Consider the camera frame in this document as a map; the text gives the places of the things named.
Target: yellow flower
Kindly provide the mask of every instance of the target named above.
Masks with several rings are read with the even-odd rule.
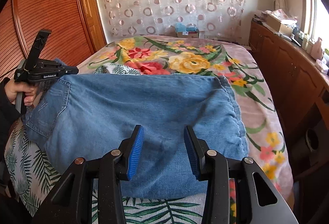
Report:
[[[235,63],[235,64],[239,64],[240,63],[240,61],[237,58],[231,59],[230,62]]]
[[[273,148],[280,143],[280,139],[276,132],[268,133],[265,140]]]
[[[233,216],[236,216],[236,203],[231,205],[231,210],[233,211]]]
[[[153,61],[157,58],[168,56],[168,53],[164,50],[151,51],[150,53],[151,56],[147,58],[148,61]]]
[[[182,73],[197,73],[201,69],[208,69],[209,61],[192,52],[182,52],[169,58],[169,68]]]
[[[126,63],[127,61],[131,61],[131,58],[128,56],[128,53],[125,49],[121,49],[121,58],[122,58],[122,63]]]
[[[275,161],[278,164],[282,164],[285,160],[286,158],[284,157],[283,152],[277,150],[275,154]]]
[[[133,38],[123,39],[118,44],[120,47],[129,50],[135,47],[135,39]]]
[[[233,85],[236,85],[236,86],[242,86],[242,87],[243,87],[246,83],[247,83],[247,82],[244,81],[243,79],[239,79],[239,80],[237,80],[237,81],[234,81],[234,82],[233,82]]]
[[[225,66],[222,64],[214,64],[212,67],[218,71],[225,70]]]
[[[277,167],[275,165],[270,165],[269,163],[267,163],[262,167],[262,170],[270,180],[273,180],[275,178],[276,168]]]

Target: wooden cabinet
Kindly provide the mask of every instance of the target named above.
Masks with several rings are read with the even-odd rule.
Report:
[[[296,132],[329,84],[305,51],[255,22],[251,24],[249,45],[269,86],[285,135]]]

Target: floral blanket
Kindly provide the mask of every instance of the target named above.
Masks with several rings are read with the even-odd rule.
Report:
[[[249,156],[254,158],[287,199],[292,191],[292,173],[282,129],[269,88],[252,56],[241,46],[206,39],[177,39],[165,36],[138,36],[108,44],[78,68],[93,73],[105,63],[137,69],[141,74],[189,73],[227,77],[241,108],[247,130]],[[125,73],[116,65],[113,73]],[[5,150],[5,160],[14,187],[34,215],[60,175],[35,143],[27,140],[19,121]],[[236,222],[235,187],[230,180],[231,216]],[[205,195],[174,200],[123,197],[128,223],[201,223]],[[93,223],[97,219],[97,191],[93,193]]]

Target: jeans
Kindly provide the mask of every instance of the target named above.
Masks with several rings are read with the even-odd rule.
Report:
[[[248,154],[246,130],[225,77],[198,75],[65,75],[26,114],[27,136],[63,173],[77,157],[101,158],[145,129],[136,175],[121,182],[123,196],[179,198],[205,193],[192,174],[183,131],[225,157]]]

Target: black cable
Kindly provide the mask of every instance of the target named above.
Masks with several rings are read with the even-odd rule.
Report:
[[[14,71],[18,66],[16,66],[15,68],[12,68],[10,71],[6,72],[5,74],[0,76],[0,79],[3,78],[4,76],[6,76],[7,74],[11,73],[12,71]]]

